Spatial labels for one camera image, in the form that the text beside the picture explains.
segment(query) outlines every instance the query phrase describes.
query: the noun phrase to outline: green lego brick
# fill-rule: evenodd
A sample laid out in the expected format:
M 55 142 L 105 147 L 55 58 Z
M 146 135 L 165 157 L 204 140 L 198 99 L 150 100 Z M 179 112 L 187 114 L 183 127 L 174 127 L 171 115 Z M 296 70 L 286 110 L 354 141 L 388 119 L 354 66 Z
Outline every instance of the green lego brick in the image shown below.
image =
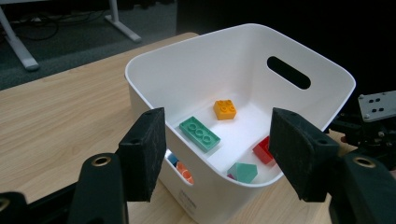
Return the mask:
M 234 180 L 249 184 L 257 175 L 257 165 L 236 162 L 228 171 Z
M 204 152 L 209 151 L 220 142 L 220 138 L 210 132 L 210 130 L 195 117 L 186 119 L 180 123 L 179 127 L 181 131 Z

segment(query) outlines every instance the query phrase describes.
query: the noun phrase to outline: white plastic bin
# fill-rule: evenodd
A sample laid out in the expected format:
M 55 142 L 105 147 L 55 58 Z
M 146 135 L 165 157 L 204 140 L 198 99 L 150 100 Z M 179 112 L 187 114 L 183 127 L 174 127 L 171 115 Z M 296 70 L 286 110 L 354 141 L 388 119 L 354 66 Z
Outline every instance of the white plastic bin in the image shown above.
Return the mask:
M 277 57 L 309 78 L 299 88 L 269 68 Z M 193 177 L 187 182 L 167 159 L 160 179 L 199 223 L 224 223 L 283 174 L 265 165 L 252 149 L 269 134 L 273 107 L 299 113 L 324 130 L 355 88 L 342 67 L 281 33 L 244 24 L 200 35 L 133 58 L 126 66 L 132 110 L 165 108 L 167 146 Z M 217 120 L 213 104 L 231 99 L 234 119 Z M 221 140 L 204 153 L 178 125 L 191 116 Z M 235 162 L 254 163 L 250 184 L 232 180 Z

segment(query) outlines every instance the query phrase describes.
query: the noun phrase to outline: red lego brick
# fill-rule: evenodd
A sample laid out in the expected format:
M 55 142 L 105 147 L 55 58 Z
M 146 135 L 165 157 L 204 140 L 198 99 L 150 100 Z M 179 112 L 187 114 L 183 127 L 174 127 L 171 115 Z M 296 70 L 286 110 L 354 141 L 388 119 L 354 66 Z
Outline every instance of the red lego brick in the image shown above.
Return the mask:
M 267 164 L 270 161 L 274 159 L 274 157 L 271 155 L 269 149 L 268 149 L 268 144 L 270 141 L 270 137 L 267 136 L 262 140 L 257 146 L 253 148 L 254 154 L 264 163 Z

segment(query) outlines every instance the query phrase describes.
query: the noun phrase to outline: desk leg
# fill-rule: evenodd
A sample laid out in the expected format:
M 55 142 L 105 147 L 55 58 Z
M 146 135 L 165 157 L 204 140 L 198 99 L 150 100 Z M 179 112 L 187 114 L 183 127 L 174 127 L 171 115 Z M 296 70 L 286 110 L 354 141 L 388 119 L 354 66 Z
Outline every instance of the desk leg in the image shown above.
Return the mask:
M 106 20 L 113 24 L 117 29 L 119 29 L 129 38 L 131 38 L 134 42 L 140 42 L 142 38 L 119 21 L 117 0 L 108 0 L 108 2 L 110 4 L 111 15 L 105 16 Z
M 32 54 L 27 50 L 27 48 L 23 45 L 20 39 L 15 36 L 14 31 L 12 30 L 9 22 L 6 18 L 6 15 L 3 12 L 3 9 L 0 7 L 0 22 L 3 25 L 4 30 L 6 31 L 6 40 L 8 44 L 14 49 L 15 54 L 17 54 L 21 63 L 28 71 L 35 71 L 39 68 L 38 63 L 33 58 Z

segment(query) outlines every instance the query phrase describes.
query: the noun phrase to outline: table surface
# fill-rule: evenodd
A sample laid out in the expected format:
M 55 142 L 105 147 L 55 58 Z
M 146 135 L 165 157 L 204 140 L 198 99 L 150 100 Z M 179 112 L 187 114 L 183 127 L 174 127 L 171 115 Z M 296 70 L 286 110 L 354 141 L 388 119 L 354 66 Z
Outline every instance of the table surface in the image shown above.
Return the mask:
M 0 192 L 22 192 L 31 203 L 75 183 L 90 156 L 115 152 L 134 124 L 126 64 L 195 36 L 177 35 L 0 91 Z M 338 141 L 341 134 L 330 136 Z M 325 203 L 299 201 L 282 177 L 229 223 L 331 223 L 329 201 L 330 196 Z M 128 210 L 130 223 L 195 223 L 160 180 L 150 203 L 128 203 Z

